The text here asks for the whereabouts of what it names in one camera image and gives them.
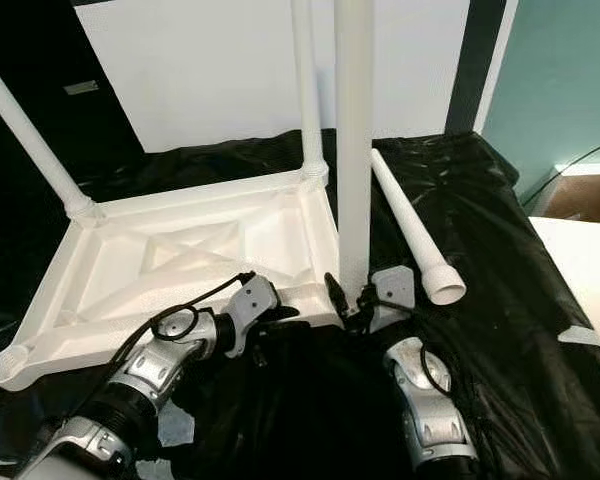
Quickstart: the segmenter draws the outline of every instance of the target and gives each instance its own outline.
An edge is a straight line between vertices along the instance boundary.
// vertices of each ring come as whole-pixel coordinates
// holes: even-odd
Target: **teal wall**
[[[522,200],[600,145],[600,0],[520,0],[482,133]]]

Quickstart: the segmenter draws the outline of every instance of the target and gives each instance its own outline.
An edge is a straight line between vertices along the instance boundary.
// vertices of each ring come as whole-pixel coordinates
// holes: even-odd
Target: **metal bracket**
[[[410,268],[398,265],[397,267],[381,270],[371,276],[371,283],[375,285],[380,300],[396,303],[406,308],[415,307],[413,270]],[[373,319],[369,325],[369,331],[371,333],[377,332],[392,323],[404,320],[406,316],[405,312],[395,308],[376,306]]]
[[[247,342],[247,333],[256,324],[258,317],[267,310],[279,305],[278,294],[262,275],[256,275],[249,280],[233,297],[229,304],[222,309],[233,320],[235,328],[235,344],[226,355],[235,358],[242,354]]]

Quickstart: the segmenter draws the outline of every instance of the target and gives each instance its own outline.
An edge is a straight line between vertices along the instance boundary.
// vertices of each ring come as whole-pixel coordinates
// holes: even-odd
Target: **white 3d printed part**
[[[324,191],[309,1],[293,3],[305,156],[298,171],[96,205],[0,79],[0,114],[72,220],[0,352],[1,387],[21,390],[48,373],[105,363],[150,316],[239,272],[266,276],[311,324],[340,324],[323,280],[338,274],[338,240]],[[220,308],[234,291],[201,306]]]

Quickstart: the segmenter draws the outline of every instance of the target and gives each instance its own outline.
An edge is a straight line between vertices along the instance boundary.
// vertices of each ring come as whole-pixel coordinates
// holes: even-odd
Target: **white tube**
[[[373,1],[336,0],[335,27],[339,280],[351,302],[369,273]]]
[[[462,278],[456,269],[445,261],[382,155],[375,148],[371,150],[371,164],[400,230],[420,267],[422,286],[427,296],[436,305],[457,302],[467,291]]]
[[[91,214],[93,201],[80,191],[0,78],[0,116],[64,203],[69,217]]]
[[[326,183],[329,167],[322,156],[311,0],[291,0],[291,15],[302,118],[302,152],[304,155],[302,170],[308,177],[323,177]]]

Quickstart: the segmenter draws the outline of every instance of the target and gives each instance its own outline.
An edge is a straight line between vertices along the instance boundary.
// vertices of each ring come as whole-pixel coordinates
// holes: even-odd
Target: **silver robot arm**
[[[142,442],[155,438],[152,429],[182,377],[183,363],[241,355],[249,330],[280,307],[265,277],[246,278],[220,314],[183,307],[163,316],[153,325],[154,338],[125,359],[16,478],[102,480],[122,475]]]

